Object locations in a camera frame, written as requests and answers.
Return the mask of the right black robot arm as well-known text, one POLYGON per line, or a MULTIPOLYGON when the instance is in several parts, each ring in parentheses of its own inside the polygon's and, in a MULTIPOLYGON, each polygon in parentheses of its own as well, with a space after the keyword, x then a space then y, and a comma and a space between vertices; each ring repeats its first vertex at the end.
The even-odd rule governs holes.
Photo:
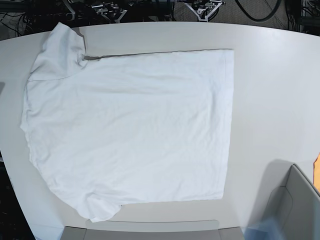
POLYGON ((75 20, 81 14, 86 17, 100 16, 108 23, 120 23, 128 12, 117 0, 63 0, 63 4, 75 20))

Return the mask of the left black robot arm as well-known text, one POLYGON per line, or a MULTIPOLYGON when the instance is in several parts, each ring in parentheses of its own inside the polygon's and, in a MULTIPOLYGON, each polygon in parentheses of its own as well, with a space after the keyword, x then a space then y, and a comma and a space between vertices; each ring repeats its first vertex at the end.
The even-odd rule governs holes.
POLYGON ((184 0, 184 5, 197 17, 199 22, 210 22, 226 3, 222 0, 184 0))

